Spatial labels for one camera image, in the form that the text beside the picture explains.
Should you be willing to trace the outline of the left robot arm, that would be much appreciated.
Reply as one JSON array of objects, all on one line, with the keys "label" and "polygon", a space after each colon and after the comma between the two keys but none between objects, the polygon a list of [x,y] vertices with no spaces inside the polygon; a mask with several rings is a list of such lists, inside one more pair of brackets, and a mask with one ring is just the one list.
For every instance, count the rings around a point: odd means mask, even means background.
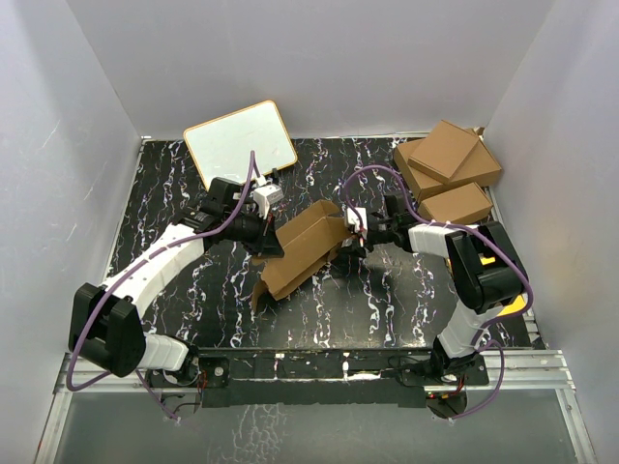
[{"label": "left robot arm", "polygon": [[238,243],[254,257],[282,257],[272,215],[282,198],[281,187],[263,178],[252,187],[214,179],[207,196],[178,213],[130,266],[75,292],[68,343],[73,355],[117,377],[137,369],[159,370],[180,386],[193,383],[200,370],[197,349],[172,335],[146,333],[145,311],[173,279],[220,242]]}]

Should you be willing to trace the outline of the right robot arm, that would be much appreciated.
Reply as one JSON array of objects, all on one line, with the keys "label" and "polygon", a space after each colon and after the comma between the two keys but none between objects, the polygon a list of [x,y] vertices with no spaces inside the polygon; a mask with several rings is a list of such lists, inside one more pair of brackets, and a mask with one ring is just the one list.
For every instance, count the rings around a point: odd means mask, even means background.
[{"label": "right robot arm", "polygon": [[405,251],[437,256],[449,265],[456,308],[436,336],[429,358],[398,362],[396,369],[451,384],[479,358],[482,334],[500,312],[521,297],[530,303],[532,289],[503,225],[461,225],[424,219],[398,194],[384,197],[387,213],[368,214],[346,202],[344,221],[354,234],[341,250],[364,257],[376,245],[393,243]]}]

